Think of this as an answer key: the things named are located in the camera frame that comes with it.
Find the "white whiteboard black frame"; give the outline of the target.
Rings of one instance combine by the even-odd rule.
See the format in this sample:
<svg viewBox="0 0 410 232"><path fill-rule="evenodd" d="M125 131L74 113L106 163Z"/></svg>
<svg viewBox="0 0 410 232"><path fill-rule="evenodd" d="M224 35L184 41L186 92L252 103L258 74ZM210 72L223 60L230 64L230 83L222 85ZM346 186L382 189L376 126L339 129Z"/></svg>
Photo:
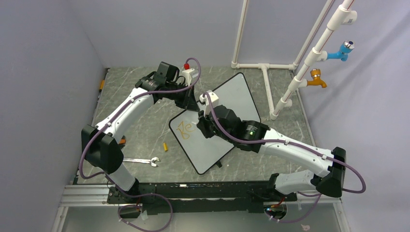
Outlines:
<svg viewBox="0 0 410 232"><path fill-rule="evenodd" d="M243 73L229 78L213 92L219 97L219 104L232 109L242 120L261 121ZM205 138L192 121L198 122L198 113L184 110L169 121L169 128L197 174L204 174L234 145L217 136Z"/></svg>

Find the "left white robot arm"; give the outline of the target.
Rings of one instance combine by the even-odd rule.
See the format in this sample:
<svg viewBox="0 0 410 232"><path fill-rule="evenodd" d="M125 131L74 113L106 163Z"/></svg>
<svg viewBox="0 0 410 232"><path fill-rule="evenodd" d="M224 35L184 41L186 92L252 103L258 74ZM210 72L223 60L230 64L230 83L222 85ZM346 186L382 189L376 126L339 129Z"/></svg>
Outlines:
<svg viewBox="0 0 410 232"><path fill-rule="evenodd" d="M97 125L85 125L81 131L82 155L79 174L83 179L91 179L97 174L84 175L86 160L100 168L98 174L105 177L120 191L120 197L132 203L139 196L139 181L123 164L124 155L119 142L129 126L145 111L163 98L175 102L184 110L198 111L194 97L194 86L201 77L201 66L189 68L188 63L180 71L177 66L161 62L156 71L137 81L128 97L108 117Z"/></svg>

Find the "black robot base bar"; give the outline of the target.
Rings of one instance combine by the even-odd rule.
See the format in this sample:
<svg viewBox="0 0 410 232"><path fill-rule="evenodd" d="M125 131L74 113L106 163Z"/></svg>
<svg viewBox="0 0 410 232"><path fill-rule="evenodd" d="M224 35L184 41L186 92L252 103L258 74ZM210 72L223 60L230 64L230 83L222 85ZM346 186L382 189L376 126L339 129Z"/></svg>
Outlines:
<svg viewBox="0 0 410 232"><path fill-rule="evenodd" d="M268 181L140 183L141 197L125 196L110 187L108 204L138 204L149 215L168 213L247 211L261 213L270 203L285 205L297 195L281 195Z"/></svg>

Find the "yellow marker cap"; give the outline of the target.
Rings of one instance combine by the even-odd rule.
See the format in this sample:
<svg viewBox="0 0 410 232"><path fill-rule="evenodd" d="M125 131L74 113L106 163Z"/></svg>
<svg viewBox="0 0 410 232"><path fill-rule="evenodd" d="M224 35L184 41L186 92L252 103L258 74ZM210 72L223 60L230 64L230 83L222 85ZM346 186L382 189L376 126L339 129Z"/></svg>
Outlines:
<svg viewBox="0 0 410 232"><path fill-rule="evenodd" d="M163 143L163 149L164 149L165 152L167 152L169 150L167 143Z"/></svg>

